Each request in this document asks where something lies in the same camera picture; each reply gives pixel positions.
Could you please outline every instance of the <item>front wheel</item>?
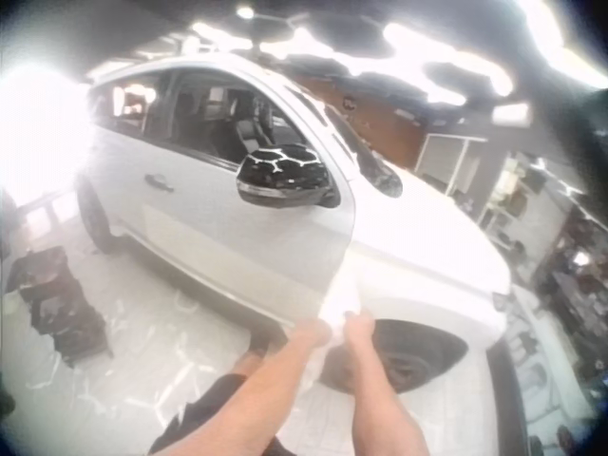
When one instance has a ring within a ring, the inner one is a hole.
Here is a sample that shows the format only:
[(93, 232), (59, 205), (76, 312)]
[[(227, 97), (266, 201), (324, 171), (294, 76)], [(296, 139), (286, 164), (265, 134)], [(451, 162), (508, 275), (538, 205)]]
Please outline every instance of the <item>front wheel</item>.
[(95, 190), (88, 181), (80, 179), (76, 185), (76, 195), (86, 232), (100, 251), (111, 254), (116, 248), (117, 239), (110, 233), (107, 216)]
[[(397, 393), (422, 387), (466, 353), (466, 344), (451, 334), (394, 320), (376, 322), (373, 345)], [(328, 353), (321, 381), (335, 390), (352, 392), (352, 361), (344, 346)]]

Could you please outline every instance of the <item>door handle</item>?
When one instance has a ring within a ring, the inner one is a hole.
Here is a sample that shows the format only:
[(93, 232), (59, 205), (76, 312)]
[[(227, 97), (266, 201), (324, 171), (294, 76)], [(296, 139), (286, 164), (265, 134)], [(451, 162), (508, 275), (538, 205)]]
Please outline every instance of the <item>door handle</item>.
[(146, 174), (143, 180), (151, 187), (158, 188), (164, 192), (175, 192), (175, 188), (167, 183), (166, 178), (162, 174)]

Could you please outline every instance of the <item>white suv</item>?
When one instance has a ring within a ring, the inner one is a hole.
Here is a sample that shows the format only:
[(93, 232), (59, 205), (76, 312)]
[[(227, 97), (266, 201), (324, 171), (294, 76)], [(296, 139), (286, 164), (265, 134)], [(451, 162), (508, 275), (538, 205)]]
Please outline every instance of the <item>white suv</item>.
[[(179, 57), (115, 72), (88, 100), (77, 190), (100, 250), (129, 235), (284, 325), (343, 305), (328, 292), (348, 271), (398, 391), (502, 336), (510, 273), (480, 229), (284, 76), (235, 55)], [(347, 390), (346, 354), (328, 360), (325, 381)]]

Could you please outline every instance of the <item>side mirror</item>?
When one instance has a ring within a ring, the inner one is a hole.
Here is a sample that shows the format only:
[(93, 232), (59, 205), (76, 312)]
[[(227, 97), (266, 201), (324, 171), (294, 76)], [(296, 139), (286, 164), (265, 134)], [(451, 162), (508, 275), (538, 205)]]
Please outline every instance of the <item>side mirror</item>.
[(316, 152), (287, 144), (249, 154), (238, 170), (237, 189), (247, 202), (282, 208), (318, 204), (332, 192), (332, 184)]

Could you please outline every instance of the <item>car hood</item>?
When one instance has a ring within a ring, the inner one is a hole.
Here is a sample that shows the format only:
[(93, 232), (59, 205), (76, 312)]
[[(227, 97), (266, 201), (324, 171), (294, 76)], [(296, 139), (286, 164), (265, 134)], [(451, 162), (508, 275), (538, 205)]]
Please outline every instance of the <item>car hood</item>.
[(353, 241), (440, 280), (507, 295), (509, 268), (482, 230), (452, 199), (409, 172), (391, 168), (403, 183), (399, 198), (383, 195), (365, 179), (351, 182)]

